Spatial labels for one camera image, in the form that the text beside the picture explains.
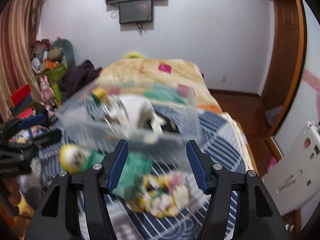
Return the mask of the yellow round plush toy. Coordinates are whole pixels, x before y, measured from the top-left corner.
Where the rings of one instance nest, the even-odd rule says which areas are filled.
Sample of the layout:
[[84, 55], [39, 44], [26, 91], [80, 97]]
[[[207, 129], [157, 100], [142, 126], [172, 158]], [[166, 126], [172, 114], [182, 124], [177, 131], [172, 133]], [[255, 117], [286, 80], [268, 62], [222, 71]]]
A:
[[85, 169], [88, 159], [87, 151], [75, 144], [64, 144], [59, 151], [59, 162], [62, 169], [69, 173], [81, 172]]

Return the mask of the dark purple garment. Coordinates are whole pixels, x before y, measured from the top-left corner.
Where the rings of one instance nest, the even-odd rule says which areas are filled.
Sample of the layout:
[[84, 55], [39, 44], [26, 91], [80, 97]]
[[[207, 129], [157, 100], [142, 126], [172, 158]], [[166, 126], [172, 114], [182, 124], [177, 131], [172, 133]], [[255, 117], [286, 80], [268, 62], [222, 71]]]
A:
[[69, 69], [57, 82], [62, 102], [95, 80], [102, 70], [102, 67], [95, 68], [90, 60], [86, 60], [82, 64]]

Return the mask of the yellow patterned fabric item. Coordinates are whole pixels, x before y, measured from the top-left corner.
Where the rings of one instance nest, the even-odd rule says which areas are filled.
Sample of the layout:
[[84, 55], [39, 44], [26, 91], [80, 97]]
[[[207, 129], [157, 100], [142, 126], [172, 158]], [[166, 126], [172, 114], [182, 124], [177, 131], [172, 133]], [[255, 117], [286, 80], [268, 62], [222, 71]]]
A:
[[190, 185], [184, 174], [145, 174], [126, 205], [133, 212], [148, 212], [156, 218], [176, 217], [189, 205], [190, 198]]

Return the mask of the blue white patterned bedspread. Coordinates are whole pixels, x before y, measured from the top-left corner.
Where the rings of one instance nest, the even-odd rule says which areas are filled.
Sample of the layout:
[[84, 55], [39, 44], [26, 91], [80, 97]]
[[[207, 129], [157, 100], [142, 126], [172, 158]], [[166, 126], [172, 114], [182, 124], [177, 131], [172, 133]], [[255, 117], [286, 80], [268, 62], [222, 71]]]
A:
[[[233, 172], [245, 173], [252, 167], [246, 139], [228, 114], [215, 114], [199, 110], [202, 141], [199, 147], [216, 163]], [[191, 187], [191, 200], [187, 207], [172, 217], [156, 218], [152, 214], [135, 212], [121, 200], [118, 193], [105, 196], [114, 229], [119, 239], [196, 239], [208, 210], [209, 197], [197, 189], [189, 166], [178, 158], [162, 160], [146, 153], [131, 153], [129, 160], [145, 166], [151, 175], [161, 176], [184, 172]]]

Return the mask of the green cardboard box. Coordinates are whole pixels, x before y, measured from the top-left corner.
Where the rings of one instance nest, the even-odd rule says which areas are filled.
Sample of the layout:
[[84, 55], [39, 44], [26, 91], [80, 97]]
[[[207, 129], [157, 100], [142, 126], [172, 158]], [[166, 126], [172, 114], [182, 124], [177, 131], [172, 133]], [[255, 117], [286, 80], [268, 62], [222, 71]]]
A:
[[59, 64], [53, 68], [44, 70], [40, 74], [36, 74], [37, 79], [43, 76], [47, 77], [47, 81], [54, 92], [57, 102], [61, 102], [61, 93], [58, 88], [57, 82], [64, 76], [66, 72], [67, 72], [67, 68], [65, 68], [63, 64]]

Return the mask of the green knitted doll sweater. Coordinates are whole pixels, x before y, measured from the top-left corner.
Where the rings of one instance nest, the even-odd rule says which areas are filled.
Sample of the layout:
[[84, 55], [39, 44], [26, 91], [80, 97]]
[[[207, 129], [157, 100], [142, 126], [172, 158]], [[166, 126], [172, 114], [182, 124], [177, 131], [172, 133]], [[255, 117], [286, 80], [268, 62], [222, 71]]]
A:
[[143, 176], [151, 173], [152, 165], [153, 161], [146, 154], [129, 152], [118, 186], [112, 194], [125, 201], [134, 200], [140, 190]]

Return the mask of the beige plush blanket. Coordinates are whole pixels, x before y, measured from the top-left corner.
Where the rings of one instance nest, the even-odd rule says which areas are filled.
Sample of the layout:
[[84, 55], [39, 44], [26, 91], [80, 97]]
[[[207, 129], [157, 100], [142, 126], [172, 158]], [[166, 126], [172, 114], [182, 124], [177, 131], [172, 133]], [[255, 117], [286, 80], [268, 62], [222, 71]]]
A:
[[182, 59], [122, 59], [104, 68], [97, 80], [106, 83], [145, 81], [171, 87], [188, 86], [195, 92], [197, 107], [216, 114], [222, 113], [222, 109], [204, 83], [199, 67]]

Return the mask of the striped brown curtain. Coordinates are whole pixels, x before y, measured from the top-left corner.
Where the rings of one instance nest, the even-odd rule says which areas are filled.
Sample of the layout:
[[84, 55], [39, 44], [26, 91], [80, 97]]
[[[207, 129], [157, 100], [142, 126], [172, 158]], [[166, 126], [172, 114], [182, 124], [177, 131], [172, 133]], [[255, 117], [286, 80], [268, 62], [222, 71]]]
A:
[[31, 67], [44, 0], [10, 0], [1, 12], [1, 121], [11, 112], [7, 100], [22, 85], [29, 85], [36, 101], [40, 89]]

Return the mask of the yellow green plush behind bed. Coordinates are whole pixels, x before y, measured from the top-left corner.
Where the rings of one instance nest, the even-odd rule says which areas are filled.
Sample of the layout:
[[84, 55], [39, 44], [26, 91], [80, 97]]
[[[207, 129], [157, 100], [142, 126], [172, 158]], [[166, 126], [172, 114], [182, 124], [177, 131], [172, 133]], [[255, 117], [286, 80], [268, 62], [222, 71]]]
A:
[[124, 56], [125, 59], [143, 59], [144, 56], [137, 51], [130, 51]]

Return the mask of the pink bunny plush toy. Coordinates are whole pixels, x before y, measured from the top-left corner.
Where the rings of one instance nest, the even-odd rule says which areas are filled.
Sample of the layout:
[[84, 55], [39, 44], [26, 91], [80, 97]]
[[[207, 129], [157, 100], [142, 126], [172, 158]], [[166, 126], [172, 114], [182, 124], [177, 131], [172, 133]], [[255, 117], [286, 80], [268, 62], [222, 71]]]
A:
[[57, 102], [46, 75], [40, 77], [40, 89], [43, 104], [49, 107], [51, 111], [55, 111], [57, 109]]

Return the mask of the green dinosaur plush toy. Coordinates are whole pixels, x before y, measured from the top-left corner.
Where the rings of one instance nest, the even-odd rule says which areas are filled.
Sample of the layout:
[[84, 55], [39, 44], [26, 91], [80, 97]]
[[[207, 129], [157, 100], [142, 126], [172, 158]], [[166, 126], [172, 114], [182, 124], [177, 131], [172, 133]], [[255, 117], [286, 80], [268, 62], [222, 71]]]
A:
[[50, 46], [47, 59], [52, 62], [61, 62], [65, 68], [75, 67], [74, 49], [67, 39], [58, 39]]

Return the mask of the clear plastic storage bin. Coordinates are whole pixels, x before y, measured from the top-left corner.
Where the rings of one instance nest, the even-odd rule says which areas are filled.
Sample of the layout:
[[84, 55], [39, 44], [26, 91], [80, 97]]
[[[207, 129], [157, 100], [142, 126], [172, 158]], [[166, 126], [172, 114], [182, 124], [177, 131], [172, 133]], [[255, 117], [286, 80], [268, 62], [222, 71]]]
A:
[[56, 114], [72, 141], [105, 150], [119, 139], [135, 147], [180, 148], [201, 138], [195, 92], [184, 85], [94, 80]]

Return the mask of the brown wooden door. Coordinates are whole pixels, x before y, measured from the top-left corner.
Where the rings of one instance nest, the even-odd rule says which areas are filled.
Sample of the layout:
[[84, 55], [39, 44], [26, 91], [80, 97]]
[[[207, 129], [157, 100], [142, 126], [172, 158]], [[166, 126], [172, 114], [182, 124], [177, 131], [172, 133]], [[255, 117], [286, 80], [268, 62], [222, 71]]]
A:
[[295, 99], [306, 51], [306, 17], [302, 0], [273, 0], [274, 42], [271, 63], [261, 96], [271, 110], [281, 107], [268, 136], [274, 136]]

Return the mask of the red box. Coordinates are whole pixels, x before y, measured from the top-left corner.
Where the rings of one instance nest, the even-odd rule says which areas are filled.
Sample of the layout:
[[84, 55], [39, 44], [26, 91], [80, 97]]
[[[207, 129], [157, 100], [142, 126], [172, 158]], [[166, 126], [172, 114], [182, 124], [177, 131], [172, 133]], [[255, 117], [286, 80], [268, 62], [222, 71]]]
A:
[[12, 95], [8, 98], [7, 104], [9, 108], [16, 107], [20, 102], [22, 102], [27, 95], [31, 93], [29, 85], [23, 85], [19, 87], [18, 90], [14, 91]]

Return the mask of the small black wall monitor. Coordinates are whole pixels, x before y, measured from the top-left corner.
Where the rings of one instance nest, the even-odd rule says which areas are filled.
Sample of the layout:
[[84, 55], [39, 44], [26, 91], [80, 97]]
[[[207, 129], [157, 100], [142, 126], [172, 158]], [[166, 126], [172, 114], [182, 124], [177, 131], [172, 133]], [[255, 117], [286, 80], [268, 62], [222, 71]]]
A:
[[139, 0], [119, 4], [119, 23], [148, 23], [153, 21], [153, 1]]

